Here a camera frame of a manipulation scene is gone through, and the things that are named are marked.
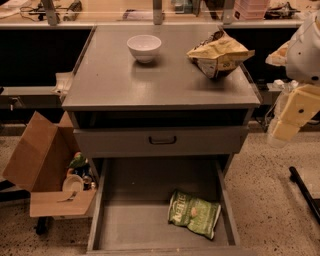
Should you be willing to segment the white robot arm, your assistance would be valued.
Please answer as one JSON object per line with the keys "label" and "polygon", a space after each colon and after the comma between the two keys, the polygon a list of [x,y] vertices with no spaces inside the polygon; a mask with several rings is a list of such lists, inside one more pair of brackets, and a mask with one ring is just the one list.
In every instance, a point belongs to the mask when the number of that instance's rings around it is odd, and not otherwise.
{"label": "white robot arm", "polygon": [[273,147],[284,147],[320,111],[320,10],[293,34],[286,51],[286,75],[298,85],[284,89],[267,133]]}

